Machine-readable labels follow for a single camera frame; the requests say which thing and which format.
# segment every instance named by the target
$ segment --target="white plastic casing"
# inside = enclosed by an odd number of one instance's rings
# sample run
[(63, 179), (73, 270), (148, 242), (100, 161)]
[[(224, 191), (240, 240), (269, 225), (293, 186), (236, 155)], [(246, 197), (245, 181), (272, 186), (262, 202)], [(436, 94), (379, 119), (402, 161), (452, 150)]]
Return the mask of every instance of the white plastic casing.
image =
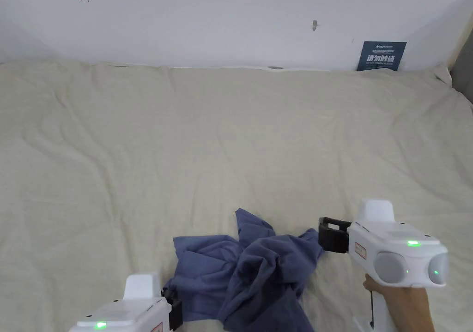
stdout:
[(136, 274), (126, 279), (123, 299), (84, 316), (70, 332), (169, 332), (170, 312), (158, 275)]
[[(364, 201), (358, 219), (347, 232), (349, 254), (379, 284), (445, 286), (449, 274), (447, 248), (437, 238), (396, 222), (390, 201)], [(373, 292), (372, 299), (373, 326), (370, 320), (354, 318), (355, 326), (362, 332), (396, 332), (384, 297)]]
[[(438, 262), (435, 271), (442, 276), (437, 284), (430, 276), (432, 258), (448, 252), (440, 241), (413, 226), (394, 221), (391, 202), (387, 200), (365, 201), (360, 209), (359, 218), (348, 228), (349, 254), (379, 284), (397, 287), (442, 287), (448, 277), (448, 260)], [(405, 267), (404, 277), (397, 282), (382, 280), (378, 272), (382, 267), (391, 271), (387, 264)]]

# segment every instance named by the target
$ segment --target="red label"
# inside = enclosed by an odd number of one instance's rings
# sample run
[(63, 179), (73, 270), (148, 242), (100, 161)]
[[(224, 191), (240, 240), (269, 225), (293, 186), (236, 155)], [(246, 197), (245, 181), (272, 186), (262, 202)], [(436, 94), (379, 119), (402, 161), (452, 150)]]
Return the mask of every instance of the red label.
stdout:
[(358, 242), (355, 242), (355, 252), (361, 256), (361, 258), (366, 259), (366, 249), (361, 246)]
[(163, 323), (161, 322), (158, 326), (153, 328), (151, 332), (163, 332)]

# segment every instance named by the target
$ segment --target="white wall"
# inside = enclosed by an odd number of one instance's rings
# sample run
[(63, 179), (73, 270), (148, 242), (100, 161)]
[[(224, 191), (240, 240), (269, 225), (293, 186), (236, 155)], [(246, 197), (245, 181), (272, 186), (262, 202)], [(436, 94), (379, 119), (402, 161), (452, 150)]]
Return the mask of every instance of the white wall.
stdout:
[[(473, 0), (0, 0), (0, 62), (355, 69), (363, 41), (407, 41), (401, 69), (447, 61)], [(320, 26), (312, 31), (312, 21)]]

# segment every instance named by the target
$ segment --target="wrinkled fabric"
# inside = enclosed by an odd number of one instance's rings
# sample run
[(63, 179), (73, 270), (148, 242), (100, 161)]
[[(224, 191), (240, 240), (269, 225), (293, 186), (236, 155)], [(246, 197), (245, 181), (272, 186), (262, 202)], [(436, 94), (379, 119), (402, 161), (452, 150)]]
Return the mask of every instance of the wrinkled fabric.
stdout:
[(278, 235), (238, 209), (238, 241), (227, 235), (175, 237), (179, 259), (166, 287), (177, 290), (184, 321), (218, 319), (239, 331), (313, 331), (299, 305), (323, 250), (309, 229)]

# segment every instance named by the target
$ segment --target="blue sign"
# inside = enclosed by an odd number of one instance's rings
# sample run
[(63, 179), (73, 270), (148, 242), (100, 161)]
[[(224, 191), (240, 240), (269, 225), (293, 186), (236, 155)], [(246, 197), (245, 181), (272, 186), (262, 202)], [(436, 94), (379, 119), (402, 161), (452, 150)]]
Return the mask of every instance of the blue sign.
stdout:
[(391, 69), (397, 71), (406, 42), (365, 41), (357, 71)]

